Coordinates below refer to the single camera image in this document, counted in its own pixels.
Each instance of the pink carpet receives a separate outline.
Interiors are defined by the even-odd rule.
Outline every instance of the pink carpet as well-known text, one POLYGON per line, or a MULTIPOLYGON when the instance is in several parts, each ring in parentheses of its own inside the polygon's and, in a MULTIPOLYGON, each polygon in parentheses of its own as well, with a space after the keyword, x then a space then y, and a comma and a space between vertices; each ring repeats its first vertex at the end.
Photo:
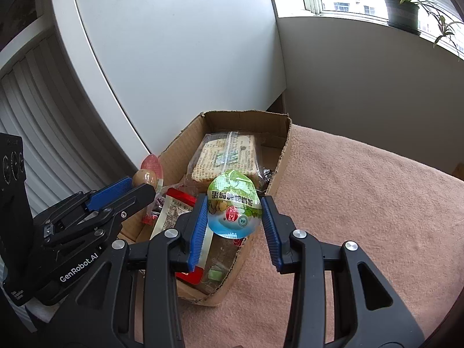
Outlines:
MULTIPOLYGON (((275 196, 280 213, 321 241, 356 241, 430 335, 464 285, 464 182, 300 126, 291 150, 275 196)), ((219 307, 180 301, 186 347, 282 347, 292 282, 272 266, 261 228, 219 307)))

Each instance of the black device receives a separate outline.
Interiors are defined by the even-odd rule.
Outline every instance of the black device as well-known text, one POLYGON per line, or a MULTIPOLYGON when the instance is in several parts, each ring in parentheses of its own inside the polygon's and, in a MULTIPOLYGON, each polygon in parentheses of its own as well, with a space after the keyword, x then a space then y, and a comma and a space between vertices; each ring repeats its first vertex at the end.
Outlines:
POLYGON ((45 305, 61 300, 116 239, 121 223, 155 198, 152 186, 132 188, 126 177, 100 191, 75 193, 33 219, 21 138, 0 133, 0 153, 0 255, 8 269, 3 287, 18 306, 32 297, 45 305))
MULTIPOLYGON (((60 348, 184 347, 175 272, 188 272, 198 261, 206 229, 206 195, 198 196, 193 211, 181 215, 174 229, 148 242, 130 246, 125 241, 115 240, 115 232, 119 231, 122 212, 135 213, 153 199, 153 188, 148 185, 135 188, 132 193, 123 189, 116 200, 113 200, 111 187, 100 193, 78 193, 32 221, 30 211, 26 211, 29 209, 24 189, 26 176, 20 165, 22 142, 15 136, 0 135, 0 139, 3 140, 0 153, 8 152, 5 179, 0 183, 0 252, 7 259, 8 277, 11 276, 5 281, 5 288, 10 289, 8 294, 13 301, 21 303, 11 291, 11 284, 22 284, 25 289, 24 279, 34 280, 27 274, 33 270, 38 274, 40 266, 41 281, 34 282, 39 288, 31 287, 28 294, 45 293, 42 299, 52 302, 69 293, 52 320, 39 328, 40 345, 60 348), (16 173, 13 152, 18 158, 19 172, 16 173), (93 217, 76 223, 97 206, 96 220, 93 217), (19 234, 22 231, 17 229, 24 230, 25 234, 19 234), (99 229, 108 230, 103 241, 96 238, 99 229), (58 248, 80 240, 84 242, 81 246, 65 253, 68 259, 56 260, 58 248), (66 263, 71 263, 71 258, 75 259, 74 266, 93 250, 98 250, 99 255, 91 265, 85 266, 86 272, 78 281, 70 276, 72 286, 61 288, 57 293, 44 292, 44 289, 55 289, 49 284, 57 281, 57 268, 64 269, 60 274, 66 273, 69 269, 66 263), (13 252, 18 256, 11 258, 13 252), (40 261, 33 258, 32 253, 41 255, 40 261), (14 269, 14 277, 9 266, 14 269), (145 269, 143 344, 134 341, 136 273, 140 269, 145 269)), ((281 274, 295 274, 284 348, 421 346, 424 342, 421 329, 361 247, 352 241, 342 246, 321 243, 307 232, 296 229, 290 217, 279 214, 272 197, 263 197, 261 204, 272 263, 281 274), (328 344, 324 344, 324 271, 332 272, 335 301, 335 340, 328 344)))

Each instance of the green leaf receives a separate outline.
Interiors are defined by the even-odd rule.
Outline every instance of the green leaf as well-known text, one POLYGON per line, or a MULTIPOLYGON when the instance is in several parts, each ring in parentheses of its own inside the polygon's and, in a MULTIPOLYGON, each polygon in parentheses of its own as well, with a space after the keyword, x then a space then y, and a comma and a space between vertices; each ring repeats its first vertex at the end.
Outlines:
POLYGON ((456 46, 456 43, 454 43, 454 40, 450 39, 449 41, 453 43, 454 48, 456 49, 456 52, 458 53, 458 61, 459 61, 461 59, 461 56, 459 55, 458 46, 456 46))
POLYGON ((439 35, 437 36, 437 39, 435 39, 435 41, 433 42, 433 48, 435 48, 435 46, 437 45, 437 43, 442 39, 444 38, 445 36, 444 35, 439 35))

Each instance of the snack package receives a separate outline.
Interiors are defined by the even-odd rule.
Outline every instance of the snack package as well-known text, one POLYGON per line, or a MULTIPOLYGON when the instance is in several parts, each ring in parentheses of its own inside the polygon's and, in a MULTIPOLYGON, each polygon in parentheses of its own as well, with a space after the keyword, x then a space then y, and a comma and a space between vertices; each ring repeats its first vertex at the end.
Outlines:
POLYGON ((274 176, 274 172, 272 170, 266 169, 265 167, 263 167, 264 185, 261 186, 259 190, 256 190, 259 197, 266 195, 267 187, 269 187, 269 184, 271 183, 273 176, 274 176))
POLYGON ((226 239, 214 234, 205 270, 203 271, 203 277, 200 283, 193 285, 193 287, 204 294, 213 294, 222 281, 227 278, 227 274, 231 266, 233 266, 237 252, 247 239, 248 238, 226 239))
POLYGON ((159 217, 159 214, 161 213, 161 210, 163 208, 164 200, 166 197, 166 193, 170 188, 174 188, 176 190, 183 191, 184 193, 196 197, 198 196, 198 188, 195 186, 185 186, 185 176, 182 178, 182 180, 177 183, 173 184, 171 186, 166 186, 161 189, 161 191, 156 193, 155 199, 153 202, 147 205, 147 213, 143 217, 142 222, 147 225, 153 225, 155 220, 159 217))
POLYGON ((241 239, 263 215, 253 182, 236 170, 219 175, 208 187, 208 227, 221 237, 241 239))
POLYGON ((207 134, 190 160, 187 181, 204 192, 219 175, 228 170, 237 170, 251 179, 259 189, 264 184, 259 158, 260 145, 253 134, 207 134))
MULTIPOLYGON (((177 218, 184 213, 192 211, 196 202, 196 197, 182 192, 175 188, 169 188, 166 192, 163 207, 159 217, 156 219, 156 224, 153 228, 150 239, 164 230, 172 229, 177 222, 177 218)), ((206 227, 203 245, 201 246, 200 259, 195 266, 193 272, 190 273, 176 273, 178 278, 187 281, 193 285, 197 285, 203 277, 203 272, 206 266, 211 241, 213 239, 213 232, 206 227)))

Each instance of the snack bag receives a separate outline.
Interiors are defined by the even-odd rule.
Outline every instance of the snack bag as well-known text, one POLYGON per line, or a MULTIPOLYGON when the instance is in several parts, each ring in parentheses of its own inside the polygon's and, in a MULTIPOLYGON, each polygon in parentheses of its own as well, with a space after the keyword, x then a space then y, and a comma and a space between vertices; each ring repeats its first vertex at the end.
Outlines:
MULTIPOLYGON (((155 235, 161 233, 164 230, 172 229, 177 222, 177 218, 184 213, 191 212, 195 206, 197 198, 189 195, 188 193, 182 192, 175 188, 169 188, 166 192, 166 198, 161 210, 161 214, 156 221, 155 227, 151 234, 150 239, 155 235)), ((203 277, 203 272, 206 267, 206 259, 208 258, 209 248, 213 239, 213 232, 206 228, 205 237, 203 239, 203 245, 201 246, 200 259, 198 264, 195 266, 193 272, 181 273, 176 272, 176 276, 185 280, 193 285, 200 283, 203 277)))
POLYGON ((240 239, 250 235, 262 215, 256 188, 242 173, 228 170, 208 187, 208 226, 221 237, 240 239))
POLYGON ((260 158, 260 140, 253 133, 207 133, 188 164, 186 179, 205 192, 216 177, 238 170, 259 189, 264 186, 260 158))

